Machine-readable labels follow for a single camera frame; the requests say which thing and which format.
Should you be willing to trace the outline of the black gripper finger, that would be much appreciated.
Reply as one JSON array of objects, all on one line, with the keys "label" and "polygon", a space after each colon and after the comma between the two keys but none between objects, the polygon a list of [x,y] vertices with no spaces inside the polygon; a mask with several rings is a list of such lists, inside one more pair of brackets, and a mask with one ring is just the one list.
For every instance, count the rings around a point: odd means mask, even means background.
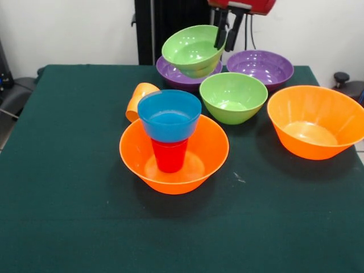
[{"label": "black gripper finger", "polygon": [[230,51],[234,50],[235,43],[237,41],[237,36],[239,33],[239,28],[241,26],[244,15],[245,15],[245,13],[236,13],[236,15],[235,15],[235,20],[234,20],[233,26],[227,34],[227,39],[226,39],[226,43],[225,43],[226,52],[230,52]]},{"label": "black gripper finger", "polygon": [[228,26],[228,11],[220,8],[214,9],[214,25],[218,27],[214,48],[221,49],[224,47]]}]

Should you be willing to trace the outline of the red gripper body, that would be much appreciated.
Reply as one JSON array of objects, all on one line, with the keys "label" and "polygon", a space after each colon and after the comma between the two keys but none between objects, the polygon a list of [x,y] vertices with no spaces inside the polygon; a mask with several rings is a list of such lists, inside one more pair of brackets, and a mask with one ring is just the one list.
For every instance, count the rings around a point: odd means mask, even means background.
[{"label": "red gripper body", "polygon": [[233,13],[267,15],[276,0],[208,0],[208,4]]}]

